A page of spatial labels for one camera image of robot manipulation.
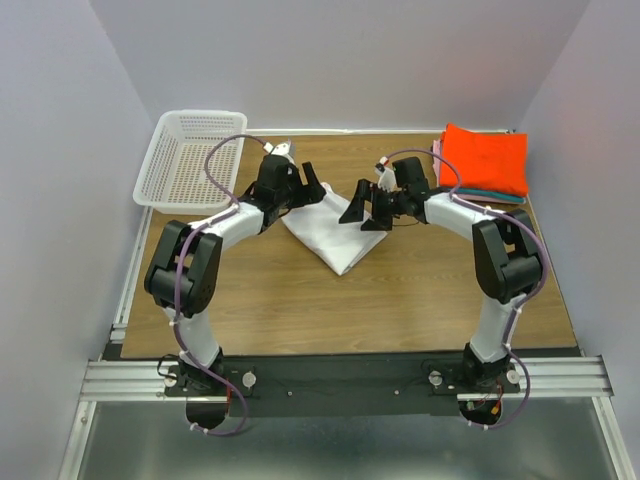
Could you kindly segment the white t shirt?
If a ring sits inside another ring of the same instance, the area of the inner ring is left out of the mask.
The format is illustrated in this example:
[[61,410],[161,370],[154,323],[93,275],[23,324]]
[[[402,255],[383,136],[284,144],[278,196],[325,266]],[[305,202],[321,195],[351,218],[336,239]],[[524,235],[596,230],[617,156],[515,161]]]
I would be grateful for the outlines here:
[[321,183],[326,194],[321,202],[292,210],[282,220],[285,227],[338,276],[348,273],[382,242],[385,231],[362,231],[360,223],[340,224],[349,202]]

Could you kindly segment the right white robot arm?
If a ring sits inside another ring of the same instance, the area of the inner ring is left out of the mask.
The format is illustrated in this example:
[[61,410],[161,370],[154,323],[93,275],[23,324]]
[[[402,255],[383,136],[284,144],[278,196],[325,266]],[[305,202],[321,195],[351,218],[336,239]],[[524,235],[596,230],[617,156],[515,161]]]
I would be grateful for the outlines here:
[[431,188],[417,157],[383,158],[376,172],[377,181],[358,181],[339,221],[360,223],[364,231],[389,231],[395,218],[410,216],[471,242],[483,304],[459,371],[467,389],[483,391],[508,370],[522,308],[549,273],[548,254],[531,217],[523,209],[496,210],[464,200],[454,189]]

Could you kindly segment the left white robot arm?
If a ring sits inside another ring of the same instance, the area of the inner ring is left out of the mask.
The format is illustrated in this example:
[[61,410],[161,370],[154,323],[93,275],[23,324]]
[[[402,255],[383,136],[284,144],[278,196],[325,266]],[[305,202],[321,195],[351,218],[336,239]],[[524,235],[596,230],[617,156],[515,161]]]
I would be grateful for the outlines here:
[[164,227],[144,289],[169,317],[178,358],[191,366],[187,382],[197,393],[212,394],[226,381],[216,365],[221,347],[208,316],[222,254],[325,195],[310,162],[298,166],[284,155],[268,154],[256,180],[228,209],[194,224],[171,221]]

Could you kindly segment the teal folded t shirt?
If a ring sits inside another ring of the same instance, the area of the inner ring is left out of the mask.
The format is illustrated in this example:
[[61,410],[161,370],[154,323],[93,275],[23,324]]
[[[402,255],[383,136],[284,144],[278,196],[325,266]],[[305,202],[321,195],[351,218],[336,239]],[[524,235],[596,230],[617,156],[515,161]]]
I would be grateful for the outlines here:
[[476,201],[476,202],[489,202],[489,203],[501,203],[501,204],[513,204],[513,205],[522,205],[526,203],[525,197],[514,196],[514,195],[494,192],[494,191],[478,190],[478,189],[461,188],[457,191],[457,195],[460,198],[463,198],[465,200]]

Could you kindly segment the orange folded t shirt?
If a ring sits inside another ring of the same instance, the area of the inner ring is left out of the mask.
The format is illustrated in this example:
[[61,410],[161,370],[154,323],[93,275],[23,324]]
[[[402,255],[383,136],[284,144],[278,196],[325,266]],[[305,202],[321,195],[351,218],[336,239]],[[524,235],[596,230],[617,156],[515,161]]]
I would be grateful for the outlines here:
[[441,135],[440,155],[461,178],[461,188],[526,197],[528,136],[484,134],[449,123]]

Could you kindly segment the white plastic laundry basket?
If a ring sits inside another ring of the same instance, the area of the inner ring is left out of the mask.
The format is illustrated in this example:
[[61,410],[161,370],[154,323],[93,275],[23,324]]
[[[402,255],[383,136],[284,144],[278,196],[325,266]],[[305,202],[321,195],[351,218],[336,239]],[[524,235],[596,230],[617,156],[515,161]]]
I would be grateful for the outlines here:
[[224,138],[244,134],[247,117],[225,110],[164,113],[154,130],[132,194],[136,204],[163,214],[212,215],[229,196],[204,170],[207,155]]

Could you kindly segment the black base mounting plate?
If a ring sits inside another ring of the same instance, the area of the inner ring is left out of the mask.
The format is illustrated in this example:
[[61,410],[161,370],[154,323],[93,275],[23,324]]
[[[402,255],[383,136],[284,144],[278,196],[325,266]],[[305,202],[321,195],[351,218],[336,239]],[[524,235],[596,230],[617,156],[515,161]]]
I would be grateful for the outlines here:
[[456,416],[466,402],[486,412],[521,388],[502,363],[469,379],[460,351],[331,355],[227,355],[216,378],[174,355],[156,371],[165,395],[185,399],[196,418],[347,417],[403,414]]

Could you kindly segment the left aluminium side rail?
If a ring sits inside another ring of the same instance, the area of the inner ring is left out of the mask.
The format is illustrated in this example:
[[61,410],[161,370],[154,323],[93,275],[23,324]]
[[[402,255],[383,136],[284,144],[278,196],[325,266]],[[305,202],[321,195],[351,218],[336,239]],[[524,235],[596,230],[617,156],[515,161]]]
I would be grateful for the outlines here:
[[148,236],[153,211],[145,207],[142,212],[139,229],[136,235],[131,259],[124,279],[123,288],[116,309],[116,314],[111,325],[109,342],[122,344],[128,326],[130,311],[135,295],[138,275],[144,254],[145,243]]

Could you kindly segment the aluminium frame rail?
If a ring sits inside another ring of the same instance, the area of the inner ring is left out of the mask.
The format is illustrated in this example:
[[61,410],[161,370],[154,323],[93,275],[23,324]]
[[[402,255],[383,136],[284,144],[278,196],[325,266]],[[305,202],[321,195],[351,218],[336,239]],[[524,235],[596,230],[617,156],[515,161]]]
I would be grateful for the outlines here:
[[[460,387],[444,383],[427,385],[428,392],[445,396],[454,395],[459,401],[482,399],[521,399],[525,394],[530,398],[594,398],[611,397],[613,388],[604,365],[599,357],[559,357],[525,358],[523,366],[515,368],[517,384],[501,380],[497,386],[491,385],[465,393]],[[182,401],[200,403],[221,403],[226,399],[226,387],[216,384],[212,393],[191,392],[186,387],[169,387],[161,373],[163,367],[156,368],[151,361],[97,361],[88,364],[80,391],[80,399],[85,402],[151,402]],[[331,375],[318,380],[267,380],[265,375],[257,378],[257,386],[273,386],[278,393],[292,397],[297,393],[319,393],[338,395],[343,392],[354,394],[365,390],[378,389],[392,396],[399,396],[404,390],[416,386],[417,380],[372,376]]]

